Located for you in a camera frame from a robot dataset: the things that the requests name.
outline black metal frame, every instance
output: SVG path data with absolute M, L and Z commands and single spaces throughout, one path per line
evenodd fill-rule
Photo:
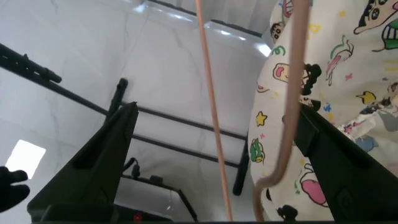
M 22 76 L 23 78 L 26 78 L 36 84 L 39 84 L 42 87 L 52 90 L 70 100 L 73 100 L 83 106 L 86 106 L 94 111 L 97 111 L 97 112 L 105 115 L 106 116 L 105 121 L 107 121 L 119 109 L 120 106 L 123 106 L 126 104 L 125 102 L 122 102 L 124 92 L 126 91 L 126 88 L 128 85 L 127 80 L 124 78 L 120 79 L 119 84 L 117 85 L 116 92 L 113 96 L 111 106 L 109 107 L 109 111 L 107 111 L 107 110 L 101 108 L 100 106 L 82 98 L 81 96 L 78 96 L 77 94 L 59 86 L 57 83 L 60 83 L 62 81 L 62 78 L 60 76 L 56 75 L 53 71 L 51 71 L 47 68 L 41 67 L 40 65 L 37 65 L 33 61 L 29 60 L 27 55 L 22 56 L 2 44 L 0 44 L 0 66 L 2 68 L 5 68 L 6 70 L 9 70 L 12 73 Z M 211 127 L 209 125 L 197 123 L 197 122 L 190 121 L 190 120 L 183 119 L 183 118 L 178 118 L 176 116 L 161 113 L 159 111 L 154 111 L 149 108 L 138 107 L 138 110 L 142 113 L 159 116 L 161 118 L 165 118 L 165 119 L 169 119 L 169 120 L 176 121 L 179 123 L 187 124 L 189 126 L 193 126 L 196 128 L 201 128 L 201 129 L 204 129 L 207 131 L 214 131 L 213 127 Z M 238 168 L 238 172 L 236 174 L 236 178 L 235 178 L 235 182 L 234 182 L 233 193 L 235 195 L 241 195 L 243 185 L 244 185 L 244 179 L 246 177 L 246 172 L 247 172 L 248 164 L 249 164 L 247 136 L 239 135 L 239 134 L 232 133 L 230 131 L 225 131 L 225 130 L 221 130 L 221 134 L 245 141 L 242 156 L 241 156 L 239 164 L 237 164 L 235 162 L 225 161 L 226 166 Z M 174 146 L 174 145 L 171 145 L 166 142 L 160 142 L 158 140 L 147 138 L 145 136 L 133 134 L 132 138 L 140 140 L 140 141 L 144 141 L 144 142 L 147 142 L 150 144 L 154 144 L 156 146 L 171 149 L 173 151 L 177 151 L 177 152 L 181 152 L 181 153 L 188 154 L 191 156 L 206 159 L 208 161 L 218 162 L 218 158 L 215 156 L 210 156 L 210 155 L 202 154 L 202 153 L 195 152 L 195 151 L 192 151 L 189 149 L 184 149 L 182 147 Z

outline brown cable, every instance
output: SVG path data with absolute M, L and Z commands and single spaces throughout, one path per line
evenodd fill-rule
M 268 177 L 259 179 L 253 190 L 254 215 L 259 222 L 264 222 L 264 217 L 262 216 L 261 192 L 265 188 L 278 184 L 283 178 L 292 153 L 293 139 L 299 119 L 299 98 L 304 69 L 303 59 L 308 27 L 308 7 L 308 0 L 294 2 L 293 30 L 290 36 L 290 38 L 292 38 L 292 46 L 289 59 L 289 83 L 287 85 L 284 131 L 280 142 L 278 160 L 273 173 Z
M 217 156 L 218 156 L 218 164 L 220 165 L 221 184 L 223 187 L 224 203 L 225 203 L 226 215 L 228 217 L 228 220 L 232 221 L 232 211 L 228 196 L 228 182 L 226 180 L 223 147 L 221 145 L 220 126 L 218 124 L 216 99 L 213 88 L 213 79 L 211 77 L 210 58 L 209 58 L 209 51 L 206 40 L 205 24 L 203 23 L 203 16 L 201 13 L 201 0 L 196 0 L 196 5 L 197 5 L 197 16 L 199 20 L 201 47 L 203 51 L 203 59 L 205 61 L 205 68 L 206 68 L 207 90 L 210 99 L 211 117 L 213 118 L 214 134 L 216 136 Z

